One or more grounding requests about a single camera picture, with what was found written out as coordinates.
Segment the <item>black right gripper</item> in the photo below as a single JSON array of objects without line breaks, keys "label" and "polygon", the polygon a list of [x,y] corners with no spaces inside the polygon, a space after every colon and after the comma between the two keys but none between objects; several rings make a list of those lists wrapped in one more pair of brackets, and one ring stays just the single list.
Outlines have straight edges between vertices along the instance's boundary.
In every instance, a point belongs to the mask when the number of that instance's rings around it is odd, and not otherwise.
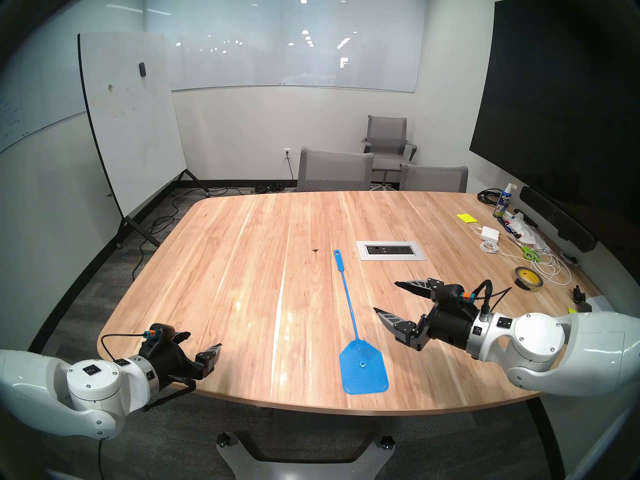
[{"label": "black right gripper", "polygon": [[[395,281],[394,285],[435,302],[437,290],[445,283],[428,278],[427,280]],[[423,313],[419,322],[416,323],[401,319],[380,308],[374,308],[374,311],[396,341],[416,351],[422,351],[430,339],[436,339],[466,351],[474,321],[480,312],[479,308],[472,303],[436,301],[428,315]]]}]

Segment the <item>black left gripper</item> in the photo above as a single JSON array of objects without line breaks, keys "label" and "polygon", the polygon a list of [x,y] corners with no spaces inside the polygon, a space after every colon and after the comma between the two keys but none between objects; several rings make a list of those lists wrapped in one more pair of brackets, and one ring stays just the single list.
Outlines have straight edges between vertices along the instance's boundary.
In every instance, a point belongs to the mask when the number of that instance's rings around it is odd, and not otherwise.
[{"label": "black left gripper", "polygon": [[187,358],[179,343],[188,340],[189,331],[176,332],[172,340],[160,342],[159,339],[144,340],[139,349],[139,356],[146,359],[158,379],[158,389],[166,388],[174,382],[170,376],[192,380],[203,380],[214,370],[220,357],[223,344],[216,344],[195,355],[195,363]]}]

